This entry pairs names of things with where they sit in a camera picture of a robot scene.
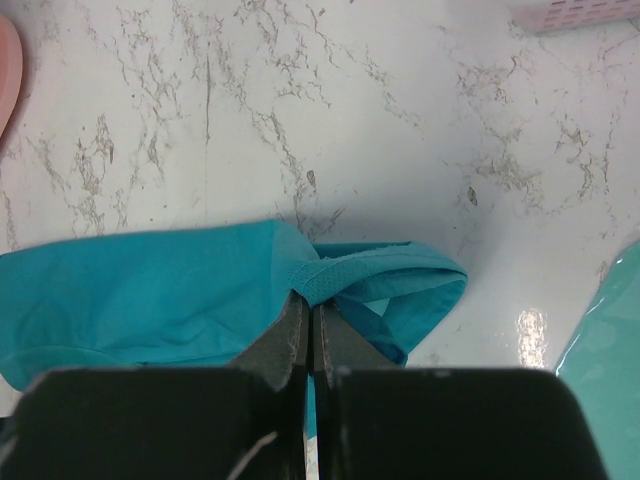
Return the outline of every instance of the marble surface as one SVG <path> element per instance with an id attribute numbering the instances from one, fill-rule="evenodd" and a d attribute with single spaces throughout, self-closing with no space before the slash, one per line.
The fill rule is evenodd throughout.
<path id="1" fill-rule="evenodd" d="M 27 54 L 1 252 L 270 217 L 420 240 L 471 283 L 412 363 L 553 368 L 640 221 L 638 21 L 534 36 L 489 0 L 0 13 Z"/>

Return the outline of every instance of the perforated pink basket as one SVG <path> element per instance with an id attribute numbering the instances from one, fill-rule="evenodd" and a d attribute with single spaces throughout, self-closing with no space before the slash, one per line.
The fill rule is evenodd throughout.
<path id="1" fill-rule="evenodd" d="M 640 17 L 640 0 L 504 0 L 527 30 L 574 28 Z"/>

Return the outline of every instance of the mint green object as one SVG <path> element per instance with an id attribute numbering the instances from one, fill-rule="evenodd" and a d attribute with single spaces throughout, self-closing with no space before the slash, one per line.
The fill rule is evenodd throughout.
<path id="1" fill-rule="evenodd" d="M 611 478 L 640 479 L 640 244 L 611 267 L 557 371 Z"/>
<path id="2" fill-rule="evenodd" d="M 278 221 L 55 243 L 0 257 L 0 373 L 23 390 L 52 368 L 223 365 L 291 290 L 337 298 L 403 364 L 466 283 L 426 245 L 314 246 Z"/>

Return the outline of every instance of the translucent teal plastic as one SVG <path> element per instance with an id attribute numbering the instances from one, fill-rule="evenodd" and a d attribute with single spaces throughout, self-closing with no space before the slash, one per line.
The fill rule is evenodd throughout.
<path id="1" fill-rule="evenodd" d="M 611 267 L 557 373 L 613 480 L 640 479 L 640 243 Z"/>

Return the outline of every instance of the teal cloth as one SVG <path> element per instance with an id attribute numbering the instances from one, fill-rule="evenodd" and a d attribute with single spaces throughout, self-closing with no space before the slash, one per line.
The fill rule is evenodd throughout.
<path id="1" fill-rule="evenodd" d="M 557 372 L 613 480 L 640 478 L 640 244 L 612 265 Z"/>
<path id="2" fill-rule="evenodd" d="M 314 246 L 279 221 L 55 243 L 0 257 L 0 373 L 23 390 L 51 368 L 223 365 L 291 290 L 336 297 L 403 364 L 466 283 L 426 245 Z"/>

